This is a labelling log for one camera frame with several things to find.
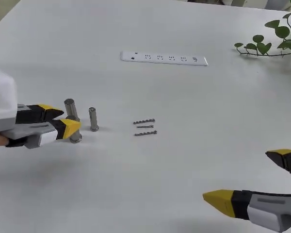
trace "table surface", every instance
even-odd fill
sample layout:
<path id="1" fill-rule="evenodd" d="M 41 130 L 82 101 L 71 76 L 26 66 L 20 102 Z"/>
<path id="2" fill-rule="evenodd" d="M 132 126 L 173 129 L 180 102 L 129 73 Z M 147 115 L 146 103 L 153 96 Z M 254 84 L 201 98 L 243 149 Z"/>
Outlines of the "table surface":
<path id="1" fill-rule="evenodd" d="M 291 148 L 291 56 L 235 42 L 284 12 L 164 0 L 22 0 L 0 22 L 0 68 L 19 103 L 64 109 L 83 141 L 0 148 L 0 233 L 266 233 L 203 201 L 217 189 L 291 193 L 264 154 Z M 209 66 L 122 62 L 120 51 L 206 57 Z M 88 108 L 100 130 L 89 130 Z M 155 118 L 157 135 L 133 121 Z"/>

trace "power strip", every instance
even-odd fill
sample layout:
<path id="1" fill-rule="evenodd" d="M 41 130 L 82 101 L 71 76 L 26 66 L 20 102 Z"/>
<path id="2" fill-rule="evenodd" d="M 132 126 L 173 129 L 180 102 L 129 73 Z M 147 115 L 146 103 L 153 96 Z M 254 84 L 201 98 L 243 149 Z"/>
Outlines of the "power strip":
<path id="1" fill-rule="evenodd" d="M 122 51 L 121 60 L 128 62 L 152 62 L 178 65 L 208 66 L 206 58 L 201 56 L 160 54 L 150 52 Z"/>

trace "metal bolt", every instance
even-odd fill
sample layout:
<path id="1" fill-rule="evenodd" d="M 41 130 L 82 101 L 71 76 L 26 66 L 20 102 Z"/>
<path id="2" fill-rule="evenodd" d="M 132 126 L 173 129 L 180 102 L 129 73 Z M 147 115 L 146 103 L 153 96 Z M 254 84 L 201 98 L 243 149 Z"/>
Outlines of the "metal bolt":
<path id="1" fill-rule="evenodd" d="M 70 119 L 70 120 L 76 120 L 77 121 L 77 118 L 75 116 L 67 116 L 66 119 Z M 79 130 L 75 131 L 74 134 L 72 134 L 70 136 L 70 142 L 71 143 L 78 143 L 78 142 L 81 142 L 82 141 L 82 134 L 80 133 Z"/>
<path id="2" fill-rule="evenodd" d="M 142 124 L 142 123 L 148 123 L 148 122 L 155 122 L 155 119 L 135 121 L 133 124 L 136 125 L 136 124 Z"/>
<path id="3" fill-rule="evenodd" d="M 142 125 L 142 126 L 137 126 L 137 128 L 154 128 L 154 125 Z"/>
<path id="4" fill-rule="evenodd" d="M 78 117 L 78 113 L 77 113 L 77 109 L 76 109 L 74 100 L 73 99 L 66 99 L 64 101 L 64 103 L 65 103 L 67 115 L 68 116 L 75 116 L 77 121 L 80 121 L 80 118 Z"/>
<path id="5" fill-rule="evenodd" d="M 91 120 L 91 131 L 96 132 L 99 130 L 99 126 L 97 125 L 97 115 L 96 115 L 96 109 L 91 107 L 88 109 L 89 112 L 89 118 Z"/>
<path id="6" fill-rule="evenodd" d="M 146 133 L 135 133 L 135 136 L 144 136 L 144 135 L 150 135 L 150 134 L 157 134 L 157 131 L 146 132 Z"/>

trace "metal cylinder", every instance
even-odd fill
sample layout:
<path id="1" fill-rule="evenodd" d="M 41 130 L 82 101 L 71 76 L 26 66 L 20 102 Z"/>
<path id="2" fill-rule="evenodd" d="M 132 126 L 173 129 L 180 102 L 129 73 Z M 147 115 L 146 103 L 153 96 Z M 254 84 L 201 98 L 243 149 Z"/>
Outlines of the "metal cylinder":
<path id="1" fill-rule="evenodd" d="M 67 115 L 68 116 L 75 116 L 77 118 L 77 121 L 80 121 L 74 100 L 73 99 L 66 99 L 64 101 L 64 103 L 65 103 Z"/>
<path id="2" fill-rule="evenodd" d="M 77 118 L 75 116 L 67 116 L 66 119 L 70 119 L 70 120 L 77 120 Z M 80 131 L 75 131 L 74 134 L 72 134 L 70 137 L 70 142 L 71 143 L 78 143 L 78 142 L 81 142 L 82 141 L 82 134 L 80 133 Z"/>
<path id="3" fill-rule="evenodd" d="M 96 109 L 91 107 L 88 109 L 89 112 L 89 118 L 91 120 L 91 131 L 96 132 L 99 130 L 99 126 L 97 125 L 97 115 L 96 115 Z"/>

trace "small screw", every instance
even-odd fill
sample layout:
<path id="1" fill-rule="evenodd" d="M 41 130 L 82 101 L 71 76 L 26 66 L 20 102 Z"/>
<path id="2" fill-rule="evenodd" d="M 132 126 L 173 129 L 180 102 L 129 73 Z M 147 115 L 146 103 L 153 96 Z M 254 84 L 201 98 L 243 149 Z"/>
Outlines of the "small screw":
<path id="1" fill-rule="evenodd" d="M 137 126 L 137 128 L 154 128 L 154 125 L 142 125 L 142 126 Z"/>
<path id="2" fill-rule="evenodd" d="M 142 123 L 148 123 L 148 122 L 155 122 L 155 119 L 135 121 L 133 124 L 136 125 L 136 124 L 142 124 Z"/>
<path id="3" fill-rule="evenodd" d="M 135 133 L 135 136 L 143 136 L 143 135 L 150 135 L 150 134 L 157 134 L 157 131 L 146 132 L 146 133 Z"/>

